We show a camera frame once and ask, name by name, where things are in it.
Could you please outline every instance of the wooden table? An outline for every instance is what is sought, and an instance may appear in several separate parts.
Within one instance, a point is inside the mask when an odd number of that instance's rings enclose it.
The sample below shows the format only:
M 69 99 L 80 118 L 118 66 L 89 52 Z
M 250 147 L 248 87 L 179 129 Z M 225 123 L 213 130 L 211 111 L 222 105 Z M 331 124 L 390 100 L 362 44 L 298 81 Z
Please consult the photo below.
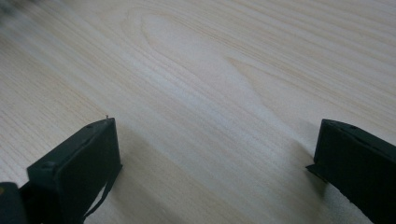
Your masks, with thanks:
M 86 223 L 370 223 L 304 167 L 322 119 L 396 144 L 393 0 L 42 0 L 0 52 L 0 181 L 116 118 Z

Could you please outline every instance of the black plastic piece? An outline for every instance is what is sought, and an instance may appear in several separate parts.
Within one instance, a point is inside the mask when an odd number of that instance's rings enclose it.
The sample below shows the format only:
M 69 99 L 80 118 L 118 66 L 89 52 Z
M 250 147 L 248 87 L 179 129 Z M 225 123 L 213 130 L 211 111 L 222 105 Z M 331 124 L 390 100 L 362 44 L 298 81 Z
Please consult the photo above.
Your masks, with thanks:
M 374 223 L 396 223 L 396 147 L 355 126 L 324 119 L 315 164 Z
M 103 202 L 121 167 L 115 120 L 85 126 L 27 168 L 30 181 L 20 195 L 28 223 L 83 223 Z M 89 211 L 101 189 L 101 200 Z M 0 203 L 0 209 L 6 206 Z
M 23 202 L 14 183 L 0 183 L 0 223 L 27 224 Z

